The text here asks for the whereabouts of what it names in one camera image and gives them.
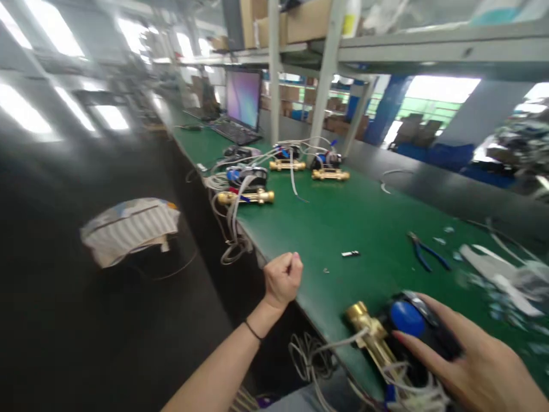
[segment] right hand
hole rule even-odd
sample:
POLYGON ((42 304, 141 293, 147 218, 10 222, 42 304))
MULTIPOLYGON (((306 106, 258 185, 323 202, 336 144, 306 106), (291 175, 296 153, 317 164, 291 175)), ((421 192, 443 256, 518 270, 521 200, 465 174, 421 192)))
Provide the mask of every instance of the right hand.
POLYGON ((464 355, 448 362, 418 338, 399 331, 393 334, 467 410, 549 411, 547 398, 510 347, 437 300, 418 295, 454 333, 464 355))
POLYGON ((285 253, 271 260, 263 268, 265 274, 265 301, 284 311, 297 296, 301 284, 303 263, 299 253, 285 253))

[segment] computer monitor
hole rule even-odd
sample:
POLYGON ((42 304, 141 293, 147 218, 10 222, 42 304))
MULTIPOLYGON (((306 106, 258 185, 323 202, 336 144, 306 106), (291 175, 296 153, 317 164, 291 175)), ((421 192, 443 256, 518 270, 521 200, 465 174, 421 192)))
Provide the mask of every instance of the computer monitor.
POLYGON ((227 69, 227 115, 254 132, 259 126, 261 71, 227 69))

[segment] pliers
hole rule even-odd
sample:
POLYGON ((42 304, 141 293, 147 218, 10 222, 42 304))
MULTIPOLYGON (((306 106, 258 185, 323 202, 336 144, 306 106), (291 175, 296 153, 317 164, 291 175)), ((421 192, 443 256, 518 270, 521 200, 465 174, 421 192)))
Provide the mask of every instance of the pliers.
POLYGON ((444 266, 444 268, 446 268, 446 270, 452 270, 452 268, 450 267, 448 262, 445 260, 445 258, 440 256, 438 253, 436 253, 429 246, 426 246, 425 244, 423 244, 414 233, 408 232, 408 236, 412 239, 417 259, 419 260, 419 262, 422 264, 422 266, 425 268, 425 270, 427 272, 432 272, 433 270, 431 269, 431 266, 429 266, 427 261, 423 258, 422 254, 421 254, 421 249, 429 252, 431 255, 436 257, 437 260, 442 264, 442 266, 444 266))

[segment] left hand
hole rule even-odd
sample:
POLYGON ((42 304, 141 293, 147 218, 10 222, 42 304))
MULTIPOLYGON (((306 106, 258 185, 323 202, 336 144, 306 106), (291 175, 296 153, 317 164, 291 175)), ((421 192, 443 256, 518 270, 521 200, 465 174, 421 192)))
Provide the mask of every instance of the left hand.
POLYGON ((302 272, 303 263, 297 252, 288 252, 271 260, 263 268, 266 284, 264 300, 284 311, 297 296, 302 272))

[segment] brass connector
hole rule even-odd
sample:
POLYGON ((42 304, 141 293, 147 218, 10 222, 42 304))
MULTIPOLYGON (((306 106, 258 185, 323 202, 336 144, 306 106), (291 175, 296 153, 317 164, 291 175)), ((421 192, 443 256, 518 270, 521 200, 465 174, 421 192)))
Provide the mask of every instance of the brass connector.
MULTIPOLYGON (((271 170, 281 171, 281 170, 290 170, 292 168, 292 162, 288 159, 277 159, 274 162, 269 162, 269 167, 271 170)), ((293 162, 293 169, 295 171, 305 170, 307 164, 305 162, 293 162)))
POLYGON ((336 179, 336 180, 349 180, 351 174, 349 172, 342 172, 341 169, 319 169, 313 170, 311 177, 315 180, 324 179, 336 179))
MULTIPOLYGON (((370 353, 377 368, 385 378, 383 368, 397 362, 395 355, 385 342, 387 331, 377 318, 368 313, 363 302, 358 302, 345 311, 345 316, 358 332, 368 327, 370 332, 357 341, 359 348, 366 348, 370 353)), ((394 371, 389 372, 393 378, 397 378, 394 371)))
MULTIPOLYGON (((258 189, 256 193, 243 193, 242 196, 247 197, 251 202, 264 204, 273 203, 275 201, 275 193, 273 191, 265 191, 264 189, 258 189)), ((238 197, 233 192, 220 192, 217 196, 217 201, 221 205, 228 205, 234 202, 238 197)), ((240 199, 240 203, 247 203, 245 200, 240 199)))

